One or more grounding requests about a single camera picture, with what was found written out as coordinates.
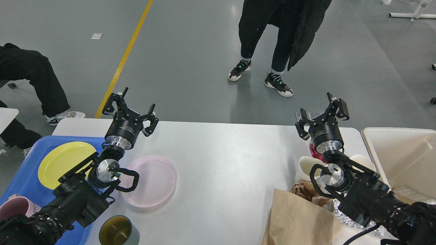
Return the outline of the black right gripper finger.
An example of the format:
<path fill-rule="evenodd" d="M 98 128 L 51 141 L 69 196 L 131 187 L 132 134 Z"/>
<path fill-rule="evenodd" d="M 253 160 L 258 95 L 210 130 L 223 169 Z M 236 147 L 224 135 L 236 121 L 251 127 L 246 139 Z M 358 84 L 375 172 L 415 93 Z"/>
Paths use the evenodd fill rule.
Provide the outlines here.
<path fill-rule="evenodd" d="M 303 108 L 300 108 L 300 114 L 301 118 L 295 123 L 296 130 L 299 134 L 299 137 L 303 140 L 308 140 L 310 138 L 310 133 L 308 133 L 306 130 L 304 130 L 305 125 L 315 126 L 315 121 L 310 120 L 307 118 L 307 112 Z"/>
<path fill-rule="evenodd" d="M 347 121 L 350 119 L 350 114 L 346 102 L 343 99 L 337 99 L 331 93 L 327 93 L 329 105 L 325 112 L 319 118 L 320 125 L 337 125 L 338 119 Z"/>

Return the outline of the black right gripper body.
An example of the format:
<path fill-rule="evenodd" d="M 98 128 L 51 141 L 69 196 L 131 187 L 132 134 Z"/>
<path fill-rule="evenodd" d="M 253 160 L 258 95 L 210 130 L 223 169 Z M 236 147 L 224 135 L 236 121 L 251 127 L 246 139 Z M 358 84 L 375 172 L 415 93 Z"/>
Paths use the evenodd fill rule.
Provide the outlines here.
<path fill-rule="evenodd" d="M 309 127 L 314 150 L 324 153 L 328 150 L 340 150 L 344 147 L 344 141 L 337 123 L 320 124 Z"/>

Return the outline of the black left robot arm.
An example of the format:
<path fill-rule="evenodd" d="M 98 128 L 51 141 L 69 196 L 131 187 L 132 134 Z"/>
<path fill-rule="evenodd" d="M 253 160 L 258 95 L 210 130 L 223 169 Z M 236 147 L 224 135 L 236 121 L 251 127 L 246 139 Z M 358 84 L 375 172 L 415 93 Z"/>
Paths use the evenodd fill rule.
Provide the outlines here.
<path fill-rule="evenodd" d="M 53 245 L 67 230 L 74 229 L 74 222 L 84 228 L 94 222 L 115 201 L 107 201 L 113 191 L 136 189 L 140 174 L 120 167 L 119 161 L 134 147 L 140 132 L 145 136 L 154 132 L 159 119 L 155 104 L 145 115 L 128 108 L 124 100 L 127 91 L 111 93 L 102 110 L 104 115 L 113 116 L 102 152 L 92 153 L 62 175 L 53 191 L 55 199 L 40 211 L 1 221 L 2 245 Z"/>

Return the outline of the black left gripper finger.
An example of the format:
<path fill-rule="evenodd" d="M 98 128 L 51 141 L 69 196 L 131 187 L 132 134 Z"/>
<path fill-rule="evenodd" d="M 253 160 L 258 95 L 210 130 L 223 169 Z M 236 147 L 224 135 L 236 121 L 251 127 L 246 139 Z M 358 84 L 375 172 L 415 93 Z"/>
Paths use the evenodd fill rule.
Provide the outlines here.
<path fill-rule="evenodd" d="M 155 128 L 157 127 L 157 124 L 159 122 L 159 119 L 156 117 L 154 113 L 156 104 L 151 104 L 148 113 L 143 116 L 137 116 L 135 118 L 135 125 L 140 132 L 143 133 L 146 137 L 149 137 L 153 134 Z M 149 126 L 145 127 L 144 122 L 148 121 L 150 123 Z"/>
<path fill-rule="evenodd" d="M 113 118 L 129 118 L 129 108 L 124 100 L 128 89 L 126 87 L 122 93 L 111 93 L 102 109 L 102 114 Z"/>

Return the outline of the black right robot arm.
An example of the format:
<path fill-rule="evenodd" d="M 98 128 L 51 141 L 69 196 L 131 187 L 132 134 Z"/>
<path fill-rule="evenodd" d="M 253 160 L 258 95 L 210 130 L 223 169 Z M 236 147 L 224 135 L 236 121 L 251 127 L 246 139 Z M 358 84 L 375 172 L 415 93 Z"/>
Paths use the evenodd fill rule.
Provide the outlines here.
<path fill-rule="evenodd" d="M 310 170 L 310 181 L 323 197 L 338 199 L 339 210 L 354 222 L 366 227 L 375 226 L 348 239 L 348 245 L 361 236 L 384 226 L 395 239 L 382 239 L 382 245 L 434 245 L 436 242 L 435 205 L 400 201 L 380 175 L 344 155 L 344 141 L 337 119 L 350 118 L 347 104 L 327 93 L 329 105 L 314 119 L 307 118 L 300 109 L 301 118 L 295 126 L 300 138 L 312 139 L 316 152 L 326 164 L 315 164 Z"/>

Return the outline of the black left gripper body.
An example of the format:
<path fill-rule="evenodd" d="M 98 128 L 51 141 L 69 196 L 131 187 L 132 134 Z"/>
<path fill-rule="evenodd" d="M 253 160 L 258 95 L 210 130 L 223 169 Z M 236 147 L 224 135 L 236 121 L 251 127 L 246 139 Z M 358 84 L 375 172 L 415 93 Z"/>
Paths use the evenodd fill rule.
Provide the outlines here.
<path fill-rule="evenodd" d="M 124 150 L 132 149 L 143 128 L 141 121 L 135 122 L 134 118 L 128 118 L 125 112 L 118 111 L 105 135 L 105 141 Z"/>

